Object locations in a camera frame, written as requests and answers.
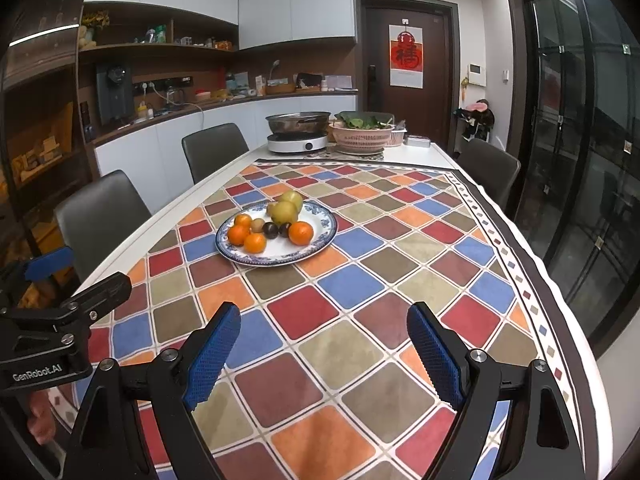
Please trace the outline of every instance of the brown door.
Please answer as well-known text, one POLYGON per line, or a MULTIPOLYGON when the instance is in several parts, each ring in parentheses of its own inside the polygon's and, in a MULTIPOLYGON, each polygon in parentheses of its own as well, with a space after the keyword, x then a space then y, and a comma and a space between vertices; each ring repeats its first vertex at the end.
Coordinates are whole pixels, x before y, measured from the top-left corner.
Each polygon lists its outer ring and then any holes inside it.
POLYGON ((447 149, 451 117, 450 19, 442 14, 366 7, 364 12, 365 106, 405 119, 410 134, 429 137, 447 149), (390 85, 389 25, 422 29, 422 88, 390 85))

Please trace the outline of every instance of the hanging toy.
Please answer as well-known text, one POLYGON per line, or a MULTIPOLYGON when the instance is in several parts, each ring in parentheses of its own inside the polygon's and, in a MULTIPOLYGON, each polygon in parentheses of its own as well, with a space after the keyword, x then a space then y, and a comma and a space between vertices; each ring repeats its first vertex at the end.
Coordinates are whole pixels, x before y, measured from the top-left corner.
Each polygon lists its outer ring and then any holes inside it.
POLYGON ((462 103, 464 104, 465 102, 465 98, 466 98, 466 87, 469 86, 469 78, 465 77, 461 82, 460 82, 460 88, 462 88, 462 103))

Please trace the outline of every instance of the plastic basket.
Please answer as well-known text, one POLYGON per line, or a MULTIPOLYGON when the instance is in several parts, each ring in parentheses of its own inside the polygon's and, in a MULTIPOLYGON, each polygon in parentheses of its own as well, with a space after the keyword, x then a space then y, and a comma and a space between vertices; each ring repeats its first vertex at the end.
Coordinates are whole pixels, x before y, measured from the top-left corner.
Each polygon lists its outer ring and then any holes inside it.
POLYGON ((386 148, 400 146, 404 141, 405 133, 406 133, 406 128, 402 128, 401 130, 393 130, 391 132, 391 138, 389 139, 389 142, 386 144, 386 148))
POLYGON ((355 130, 342 127, 343 123, 331 125, 332 133, 338 148, 344 148, 351 153, 379 152, 384 148, 391 138, 393 126, 388 126, 383 130, 355 130))

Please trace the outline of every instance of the poster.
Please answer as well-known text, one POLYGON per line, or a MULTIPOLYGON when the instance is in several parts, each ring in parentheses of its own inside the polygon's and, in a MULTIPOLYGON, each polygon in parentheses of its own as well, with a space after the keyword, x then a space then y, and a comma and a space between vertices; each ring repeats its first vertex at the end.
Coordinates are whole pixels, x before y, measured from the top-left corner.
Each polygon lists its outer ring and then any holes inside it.
POLYGON ((422 29, 389 25, 389 84, 422 88, 422 29))

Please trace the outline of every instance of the blue gripper pad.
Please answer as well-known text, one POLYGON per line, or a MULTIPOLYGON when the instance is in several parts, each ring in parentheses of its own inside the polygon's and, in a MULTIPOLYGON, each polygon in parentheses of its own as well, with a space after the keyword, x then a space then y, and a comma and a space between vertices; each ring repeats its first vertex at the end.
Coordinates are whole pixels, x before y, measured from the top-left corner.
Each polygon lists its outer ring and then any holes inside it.
POLYGON ((465 403, 460 370, 425 315, 414 304, 406 313, 406 328, 438 396, 454 410, 459 410, 465 403))
POLYGON ((189 369, 189 382, 182 400, 190 411, 209 399, 226 358, 240 333, 240 311, 233 305, 212 332, 189 369))

